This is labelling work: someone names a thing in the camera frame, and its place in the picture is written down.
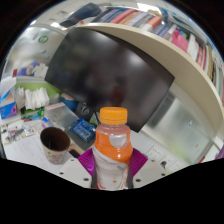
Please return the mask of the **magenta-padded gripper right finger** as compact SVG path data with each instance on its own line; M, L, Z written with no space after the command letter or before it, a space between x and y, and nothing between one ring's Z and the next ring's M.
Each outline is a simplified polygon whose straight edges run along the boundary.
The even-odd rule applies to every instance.
M133 150L129 162L129 187L140 188L167 175L162 165L153 160L147 159L137 149Z

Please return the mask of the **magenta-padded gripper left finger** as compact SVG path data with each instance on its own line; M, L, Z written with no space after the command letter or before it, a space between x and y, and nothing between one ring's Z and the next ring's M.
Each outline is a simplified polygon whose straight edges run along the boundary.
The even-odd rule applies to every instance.
M96 187L93 150L88 149L78 158L70 158L60 169L59 176L84 188Z

